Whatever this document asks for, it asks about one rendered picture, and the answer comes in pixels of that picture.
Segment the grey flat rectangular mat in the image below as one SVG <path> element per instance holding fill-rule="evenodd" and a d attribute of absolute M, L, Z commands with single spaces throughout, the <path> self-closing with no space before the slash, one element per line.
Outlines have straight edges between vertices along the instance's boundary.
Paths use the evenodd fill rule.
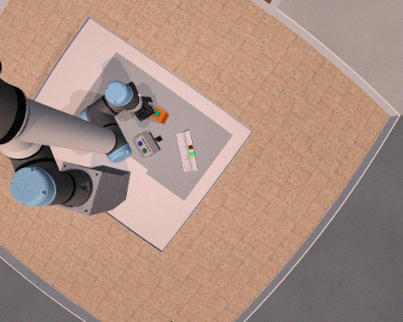
<path fill-rule="evenodd" d="M 165 124 L 151 117 L 141 122 L 134 112 L 128 110 L 121 111 L 115 118 L 129 142 L 132 151 L 130 157 L 148 169 L 146 174 L 155 181 L 180 199 L 186 200 L 232 134 L 117 52 L 93 83 L 73 116 L 80 118 L 85 108 L 105 95 L 107 85 L 113 81 L 124 84 L 133 81 L 141 97 L 150 97 L 155 107 L 169 114 Z M 176 134 L 185 131 L 191 132 L 198 170 L 183 172 Z M 154 138 L 161 136 L 163 140 L 157 141 L 161 150 L 145 158 L 135 140 L 147 132 Z"/>

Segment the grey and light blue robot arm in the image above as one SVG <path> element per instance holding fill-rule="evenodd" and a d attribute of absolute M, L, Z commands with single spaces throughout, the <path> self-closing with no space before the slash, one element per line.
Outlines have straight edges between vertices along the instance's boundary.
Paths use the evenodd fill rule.
<path fill-rule="evenodd" d="M 0 78 L 0 151 L 15 170 L 10 183 L 15 200 L 35 207 L 85 204 L 93 192 L 90 175 L 60 171 L 50 146 L 106 154 L 114 164 L 124 161 L 132 151 L 114 116 L 141 108 L 136 90 L 133 81 L 126 86 L 113 81 L 79 118 L 27 98 Z"/>

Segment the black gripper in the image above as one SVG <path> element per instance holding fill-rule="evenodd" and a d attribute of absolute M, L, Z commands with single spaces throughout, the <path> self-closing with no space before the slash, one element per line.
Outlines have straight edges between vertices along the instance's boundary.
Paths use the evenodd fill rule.
<path fill-rule="evenodd" d="M 144 96 L 144 97 L 141 97 L 141 98 L 143 98 L 141 108 L 138 111 L 134 111 L 135 115 L 137 114 L 136 117 L 138 118 L 139 121 L 142 121 L 142 119 L 143 120 L 147 119 L 148 117 L 150 117 L 152 114 L 154 114 L 156 112 L 156 110 L 154 109 L 153 101 L 152 101 L 152 99 L 150 97 L 145 97 Z M 143 105 L 143 101 L 144 101 L 144 105 Z"/>

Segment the orange test tube rack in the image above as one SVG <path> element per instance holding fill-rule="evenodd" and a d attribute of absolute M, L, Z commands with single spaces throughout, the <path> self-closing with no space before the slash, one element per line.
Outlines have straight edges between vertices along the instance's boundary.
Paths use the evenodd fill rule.
<path fill-rule="evenodd" d="M 158 110 L 161 115 L 160 115 L 160 117 L 155 117 L 154 115 L 151 115 L 150 117 L 152 117 L 153 119 L 155 119 L 158 122 L 165 124 L 165 121 L 167 120 L 169 114 L 167 114 L 165 111 L 163 111 L 155 106 L 154 106 L 154 109 Z"/>

